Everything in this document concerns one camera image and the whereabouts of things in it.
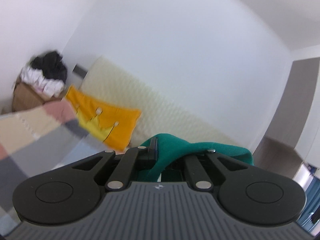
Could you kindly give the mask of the orange crown pillow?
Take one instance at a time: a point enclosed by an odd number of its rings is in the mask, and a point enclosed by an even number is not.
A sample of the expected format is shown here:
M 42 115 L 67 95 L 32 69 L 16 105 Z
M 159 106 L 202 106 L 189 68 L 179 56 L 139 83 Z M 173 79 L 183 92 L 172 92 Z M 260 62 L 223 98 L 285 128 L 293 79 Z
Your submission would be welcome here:
M 73 107 L 79 125 L 108 147 L 124 151 L 140 118 L 141 110 L 111 105 L 71 85 L 65 99 Z

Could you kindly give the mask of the patchwork checkered quilt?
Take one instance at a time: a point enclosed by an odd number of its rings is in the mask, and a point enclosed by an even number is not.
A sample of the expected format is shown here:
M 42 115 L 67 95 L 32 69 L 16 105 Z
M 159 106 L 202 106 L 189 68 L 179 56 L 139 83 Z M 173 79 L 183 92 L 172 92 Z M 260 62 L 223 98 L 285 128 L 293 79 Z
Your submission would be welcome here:
M 12 194 L 21 182 L 106 148 L 80 126 L 66 100 L 2 115 L 1 235 L 7 235 L 20 223 Z

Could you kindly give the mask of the cream quilted headboard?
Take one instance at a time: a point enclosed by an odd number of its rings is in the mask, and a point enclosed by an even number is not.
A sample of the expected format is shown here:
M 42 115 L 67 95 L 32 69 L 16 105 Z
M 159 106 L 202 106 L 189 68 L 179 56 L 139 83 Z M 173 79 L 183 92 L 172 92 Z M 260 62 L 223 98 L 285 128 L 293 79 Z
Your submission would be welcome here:
M 141 111 L 132 133 L 132 145 L 137 146 L 159 133 L 168 133 L 191 143 L 218 142 L 242 146 L 104 57 L 99 57 L 90 66 L 79 89 L 103 102 Z

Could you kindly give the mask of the blue curtain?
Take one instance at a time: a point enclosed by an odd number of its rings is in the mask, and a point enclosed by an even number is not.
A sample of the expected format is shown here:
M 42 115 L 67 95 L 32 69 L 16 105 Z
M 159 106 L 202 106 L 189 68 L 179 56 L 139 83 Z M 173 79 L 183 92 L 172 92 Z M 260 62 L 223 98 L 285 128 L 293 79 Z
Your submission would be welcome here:
M 303 188 L 306 194 L 306 205 L 298 224 L 314 236 L 319 233 L 319 220 L 312 221 L 312 215 L 319 208 L 319 178 L 315 176 L 317 172 L 317 168 L 302 163 L 294 177 L 294 181 Z

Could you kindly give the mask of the black clothes pile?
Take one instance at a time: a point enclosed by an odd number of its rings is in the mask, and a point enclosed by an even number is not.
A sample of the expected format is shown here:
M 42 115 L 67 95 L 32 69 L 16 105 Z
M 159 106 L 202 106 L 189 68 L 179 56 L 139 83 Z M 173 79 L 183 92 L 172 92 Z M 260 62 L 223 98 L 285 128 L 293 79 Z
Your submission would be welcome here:
M 33 69 L 41 70 L 46 79 L 67 81 L 68 70 L 62 61 L 62 56 L 57 51 L 50 51 L 33 58 L 30 62 Z

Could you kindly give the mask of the green sweatshirt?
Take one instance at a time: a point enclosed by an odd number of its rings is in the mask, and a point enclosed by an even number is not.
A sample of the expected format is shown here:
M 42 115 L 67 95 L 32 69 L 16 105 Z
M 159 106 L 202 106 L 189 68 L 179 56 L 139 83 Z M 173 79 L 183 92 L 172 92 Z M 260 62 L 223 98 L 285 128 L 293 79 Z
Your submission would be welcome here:
M 243 147 L 220 144 L 217 142 L 191 143 L 172 134 L 161 133 L 155 135 L 158 140 L 158 160 L 149 170 L 139 172 L 138 181 L 156 182 L 160 174 L 171 163 L 189 154 L 201 153 L 207 150 L 216 150 L 217 153 L 232 157 L 249 165 L 253 165 L 251 152 Z

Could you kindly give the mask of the wooden bedside cabinet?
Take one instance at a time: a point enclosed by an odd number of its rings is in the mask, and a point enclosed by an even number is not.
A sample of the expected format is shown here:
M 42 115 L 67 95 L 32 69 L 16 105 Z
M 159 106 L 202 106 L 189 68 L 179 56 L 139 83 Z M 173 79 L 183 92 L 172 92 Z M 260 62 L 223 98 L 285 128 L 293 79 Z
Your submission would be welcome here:
M 15 84 L 12 100 L 12 111 L 25 111 L 38 106 L 42 106 L 48 102 L 61 100 L 65 95 L 63 91 L 58 97 L 47 97 L 42 93 L 38 93 L 28 84 L 17 81 Z

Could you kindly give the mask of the dark wall switch panel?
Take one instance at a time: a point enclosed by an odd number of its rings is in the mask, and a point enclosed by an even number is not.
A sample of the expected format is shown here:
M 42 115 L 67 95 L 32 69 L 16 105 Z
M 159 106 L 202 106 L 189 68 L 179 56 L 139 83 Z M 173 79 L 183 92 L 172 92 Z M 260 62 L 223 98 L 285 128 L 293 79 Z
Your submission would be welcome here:
M 81 79 L 84 79 L 85 76 L 87 75 L 87 70 L 85 70 L 84 68 L 82 68 L 80 65 L 76 64 L 72 70 L 72 73 L 78 77 L 80 77 Z

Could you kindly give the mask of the white clothes pile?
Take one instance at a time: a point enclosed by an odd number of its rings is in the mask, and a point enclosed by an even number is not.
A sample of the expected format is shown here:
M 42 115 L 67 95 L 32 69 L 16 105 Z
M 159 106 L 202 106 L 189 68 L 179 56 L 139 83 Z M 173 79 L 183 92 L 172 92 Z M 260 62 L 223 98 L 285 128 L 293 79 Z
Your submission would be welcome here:
M 65 88 L 62 80 L 47 79 L 40 69 L 34 69 L 30 66 L 22 68 L 20 79 L 23 83 L 30 85 L 37 92 L 46 97 L 58 97 Z

